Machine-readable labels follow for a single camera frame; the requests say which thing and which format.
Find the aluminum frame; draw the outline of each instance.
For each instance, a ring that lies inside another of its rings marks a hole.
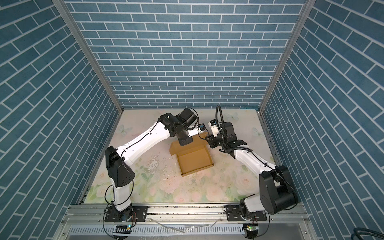
[[[76,202],[79,203],[79,204],[81,204],[81,203],[83,202],[84,198],[87,196],[87,193],[88,193],[88,191],[89,191],[89,189],[90,189],[90,187],[91,187],[91,184],[92,184],[92,182],[93,182],[93,180],[94,180],[94,178],[95,178],[95,176],[96,176],[96,174],[97,174],[97,171],[99,170],[101,161],[102,161],[102,159],[103,159],[103,157],[104,157],[104,154],[105,154],[105,150],[106,150],[107,147],[109,146],[109,143],[111,142],[111,139],[112,139],[112,137],[113,137],[113,134],[115,133],[116,128],[117,128],[118,125],[119,125],[121,116],[122,116],[122,113],[119,113],[118,116],[117,116],[117,118],[116,118],[116,120],[115,120],[115,123],[113,124],[112,129],[111,129],[111,131],[110,131],[110,133],[109,133],[109,135],[108,135],[108,138],[107,138],[107,140],[105,141],[105,144],[104,144],[104,146],[103,146],[103,148],[102,148],[102,151],[101,151],[99,157],[97,158],[97,161],[96,161],[96,163],[95,163],[95,166],[93,167],[93,169],[92,169],[92,171],[91,171],[91,174],[89,175],[89,178],[88,178],[87,182],[86,182],[85,185],[84,185],[84,189],[81,191],[81,195],[79,196],[79,198],[78,198],[77,201],[76,201]]]
[[[304,23],[306,22],[315,1],[316,0],[307,0],[305,2],[305,4],[303,5],[303,8],[301,9],[299,18],[298,18],[298,20],[297,20],[297,22],[296,22],[296,24],[292,30],[291,36],[288,40],[288,43],[284,49],[283,54],[281,55],[281,59],[279,61],[279,64],[276,67],[276,70],[272,76],[271,82],[269,83],[267,90],[264,94],[264,97],[262,99],[262,102],[260,104],[260,107],[259,107],[260,112],[264,111],[265,106],[266,106],[269,98],[271,97],[273,89],[275,88],[277,81],[279,80],[279,77],[280,77],[280,75],[284,69],[284,66],[288,61],[289,55],[291,54],[292,49],[295,46],[297,39],[299,38],[300,32],[303,29]]]
[[[88,59],[89,64],[91,65],[92,69],[95,71],[101,84],[104,86],[105,90],[107,91],[109,97],[112,99],[113,104],[116,106],[119,113],[122,113],[123,107],[122,107],[121,103],[119,102],[117,96],[115,95],[114,91],[112,90],[111,85],[109,84],[106,76],[104,75],[103,70],[101,69],[99,63],[97,62],[95,56],[93,55],[90,47],[87,44],[87,42],[85,41],[85,38],[84,38],[83,34],[81,33],[79,26],[76,24],[75,19],[73,18],[72,14],[70,13],[64,0],[52,0],[52,2],[55,5],[58,12],[60,13],[64,22],[67,24],[73,37],[75,38],[76,42],[79,44],[81,50],[83,51],[85,57]]]
[[[223,210],[223,206],[227,204],[238,204],[238,202],[232,203],[162,203],[162,204],[148,204],[137,203],[134,205],[146,205],[148,206],[147,218],[145,222],[138,222],[137,225],[141,227],[148,227],[150,231],[151,227],[158,221],[161,224],[171,225],[173,227],[184,226],[198,226],[202,224],[213,224],[216,227],[228,227],[233,224],[250,223],[250,221],[240,220],[237,222],[228,222],[226,214]],[[102,225],[103,210],[106,207],[105,204],[82,204],[82,205],[70,205],[66,216],[64,217],[62,224],[54,236],[54,240],[65,240],[70,233],[71,228],[80,226],[84,227],[97,227]],[[299,203],[294,209],[288,211],[282,211],[278,214],[269,216],[271,218],[270,224],[274,223],[298,223],[300,230],[305,240],[317,240],[311,226],[309,217],[305,211],[302,203]],[[267,221],[259,221],[261,224],[268,223]],[[121,223],[104,223],[106,228],[111,228]]]
[[[275,160],[276,166],[283,165],[283,162],[282,162],[280,155],[277,151],[275,141],[272,138],[271,131],[269,130],[268,125],[266,124],[266,120],[265,120],[263,113],[258,111],[257,116],[259,116],[259,120],[260,120],[260,123],[261,123],[262,128],[263,128],[265,139],[268,143],[269,149],[271,150],[271,153],[272,153],[273,159]]]

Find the black mounting plate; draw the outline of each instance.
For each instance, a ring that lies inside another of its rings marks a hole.
[[[225,211],[227,212],[228,222],[252,221],[252,219],[245,219],[241,216],[239,205],[228,205],[225,207]],[[255,216],[257,221],[266,221],[265,211],[257,211]]]
[[[136,213],[136,222],[145,222],[148,206],[132,206],[132,208],[133,212]],[[122,222],[121,219],[116,218],[117,214],[115,212],[117,210],[113,206],[109,206],[107,209],[109,214],[106,214],[104,222]]]

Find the metal grille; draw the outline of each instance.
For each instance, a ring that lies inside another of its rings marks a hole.
[[[168,227],[177,228],[184,233],[176,231],[174,229],[165,228],[158,224],[146,224],[143,226],[137,225],[132,228],[132,232],[129,236],[170,236],[170,235],[182,235],[182,234],[243,234],[244,229],[242,224],[237,223],[225,223],[217,224],[213,227],[205,226],[198,227],[198,225],[183,225],[183,224],[167,224]],[[112,234],[112,231],[116,230],[116,225],[113,227],[105,226],[105,230]],[[99,225],[73,225],[69,232],[70,235],[105,235],[103,227]]]

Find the cable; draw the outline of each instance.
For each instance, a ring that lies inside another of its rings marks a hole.
[[[137,215],[136,215],[136,212],[135,212],[135,225],[131,226],[131,228],[133,228],[134,226],[136,226],[136,223],[137,223]]]
[[[126,147],[126,148],[122,151],[120,157],[122,156],[122,154],[124,153],[125,150],[127,150],[127,149],[130,148],[130,147],[132,147],[132,146],[135,145],[136,143],[140,142],[141,140],[143,140],[143,138],[145,138],[148,134],[150,134],[150,132],[152,132],[152,130],[156,127],[156,125],[157,125],[158,123],[159,123],[159,122],[156,122],[155,126],[153,126],[153,128],[152,128],[147,134],[145,134],[140,140],[138,140],[138,141],[135,142],[134,144],[130,145],[129,147]]]
[[[261,234],[261,235],[258,235],[258,236],[256,236],[256,237],[254,237],[253,239],[258,238],[258,237],[261,237],[261,236],[263,236],[264,234],[266,234],[266,232],[267,232],[268,229],[269,229],[269,224],[271,223],[271,216],[269,215],[269,213],[268,213],[268,218],[269,218],[268,226],[266,227],[265,232],[263,232],[263,234]]]
[[[110,187],[112,187],[112,186],[113,186],[113,185],[109,185],[109,187],[108,187],[107,190],[105,191],[105,194],[104,194],[104,200],[105,200],[108,204],[110,204],[111,206],[119,206],[119,205],[125,203],[126,201],[128,201],[128,199],[131,197],[131,195],[132,195],[132,193],[133,193],[133,187],[135,186],[135,184],[134,184],[133,179],[132,179],[132,190],[131,190],[131,193],[130,193],[129,197],[128,197],[124,202],[119,203],[119,204],[113,204],[113,201],[112,201],[112,202],[108,202],[108,201],[107,201],[107,198],[106,198],[106,196],[107,196],[107,191],[108,191],[108,189],[109,189]]]
[[[231,207],[232,207],[232,210],[231,210],[230,212],[227,212],[227,211],[225,210],[225,208],[228,207],[228,206],[231,206]],[[236,213],[240,214],[240,210],[234,211],[234,210],[233,210],[234,208],[236,208],[236,207],[235,207],[235,205],[232,205],[232,204],[227,204],[227,205],[224,205],[224,207],[223,207],[224,212],[225,212],[226,214],[230,214],[230,213],[232,213],[232,212],[236,212]]]
[[[119,206],[119,205],[125,203],[126,201],[128,201],[128,199],[131,197],[131,195],[132,195],[132,193],[133,193],[133,187],[135,186],[135,184],[134,184],[133,179],[132,179],[132,190],[131,190],[131,193],[129,194],[129,197],[128,197],[124,202],[122,202],[122,203],[120,203],[120,204],[113,204],[113,201],[111,201],[111,202],[108,202],[108,201],[107,201],[107,192],[108,192],[108,189],[109,189],[110,187],[112,187],[112,186],[113,186],[113,185],[109,185],[109,187],[107,188],[107,190],[105,190],[105,193],[104,193],[104,200],[107,202],[107,206],[105,207],[105,209],[104,209],[104,214],[103,214],[103,229],[104,229],[104,232],[105,232],[108,236],[110,236],[110,237],[113,238],[113,239],[116,239],[116,238],[112,237],[111,235],[109,235],[109,234],[107,233],[107,231],[105,230],[105,228],[104,228],[105,212],[106,212],[106,210],[108,209],[108,206],[109,206],[109,205],[111,205],[111,206]]]
[[[196,117],[197,117],[197,121],[196,121],[196,123],[197,123],[197,125],[200,125],[200,118],[199,118],[199,114],[197,113],[197,111],[196,111],[195,109],[191,108],[191,107],[188,107],[188,108],[191,109],[191,110],[193,110],[193,111],[196,113]],[[197,131],[197,135],[199,136],[200,139],[207,140],[207,138],[202,138],[202,137],[200,137],[200,133],[199,133],[199,131]]]
[[[362,227],[356,227],[353,229],[352,235],[351,235],[351,240],[354,240],[354,237],[356,236],[359,240],[363,240],[361,235],[368,235],[368,236],[373,236],[377,238],[384,239],[384,234],[367,229],[367,228],[362,228]]]
[[[255,224],[255,220],[256,220],[256,224],[259,225],[259,224],[257,223],[256,214],[255,214],[255,217],[253,218],[252,224]]]
[[[220,131],[220,126],[218,125],[217,112],[220,113],[220,118],[221,118],[221,121],[222,121],[222,127],[223,127],[222,131]],[[246,147],[226,148],[226,147],[225,147],[225,143],[224,143],[224,134],[226,134],[226,133],[225,133],[225,123],[224,123],[224,118],[223,118],[223,112],[222,112],[222,110],[221,110],[221,106],[220,106],[220,105],[217,105],[217,106],[216,106],[215,119],[216,119],[217,128],[218,128],[219,132],[220,132],[221,135],[222,135],[222,137],[221,137],[221,148],[222,148],[222,149],[220,149],[219,151],[220,151],[220,152],[226,152],[226,153],[228,153],[228,151],[233,151],[233,150],[245,150],[245,151],[251,152],[252,155],[253,155],[257,160],[259,160],[264,166],[269,167],[271,170],[273,170],[273,171],[274,171],[274,172],[275,172],[281,179],[283,179],[283,180],[284,180],[284,181],[285,181],[285,182],[292,188],[292,190],[294,191],[294,193],[293,193],[293,197],[294,197],[294,199],[295,199],[295,204],[293,205],[293,207],[290,207],[290,208],[288,208],[288,209],[283,209],[283,210],[291,210],[291,209],[293,209],[294,207],[296,207],[297,204],[298,204],[298,202],[299,202],[299,200],[298,200],[298,198],[296,197],[295,189],[291,186],[291,184],[290,184],[287,180],[285,180],[285,179],[284,179],[284,178],[283,178],[283,177],[276,171],[276,169],[273,169],[272,167],[270,167],[270,166],[268,165],[267,162],[263,162],[261,159],[259,159],[259,158],[253,153],[253,150],[250,149],[250,148],[246,148]]]
[[[252,155],[257,159],[257,160],[259,160],[262,164],[264,164],[264,166],[266,166],[266,167],[269,167],[270,169],[272,169],[281,179],[283,179],[291,188],[292,188],[292,190],[294,191],[295,189],[289,184],[289,182],[287,182],[287,180],[285,180],[277,171],[276,171],[276,169],[273,169],[273,168],[271,168],[269,165],[268,165],[268,163],[264,163],[263,161],[261,161],[261,159],[260,158],[258,158],[252,151],[251,151],[251,153],[252,153]],[[291,210],[291,209],[293,209],[295,206],[297,206],[297,204],[298,204],[298,202],[299,202],[299,200],[297,199],[297,197],[296,197],[296,193],[294,193],[293,194],[293,197],[295,198],[295,204],[293,205],[293,207],[290,207],[290,208],[288,208],[288,209],[283,209],[283,210],[285,210],[285,211],[287,211],[287,210]]]
[[[105,207],[105,209],[104,209],[104,214],[103,214],[103,230],[104,230],[104,232],[109,236],[109,237],[111,237],[111,238],[113,238],[113,239],[115,239],[116,240],[116,238],[114,238],[113,236],[111,236],[111,235],[109,235],[109,233],[107,233],[107,231],[105,230],[105,227],[104,227],[104,218],[105,218],[105,212],[106,212],[106,210],[108,209],[108,206],[109,206],[109,203],[107,204],[107,206]]]

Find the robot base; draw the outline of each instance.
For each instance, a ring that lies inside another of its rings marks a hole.
[[[110,206],[105,211],[104,222],[132,222],[132,216],[136,217],[136,222],[145,222],[147,211],[147,206],[132,206],[131,204],[121,212],[117,211],[114,206]]]
[[[256,211],[249,214],[243,214],[241,211],[241,205],[226,205],[224,207],[227,213],[228,222],[237,222],[237,221],[252,221],[256,217],[257,221],[266,221],[265,211]]]

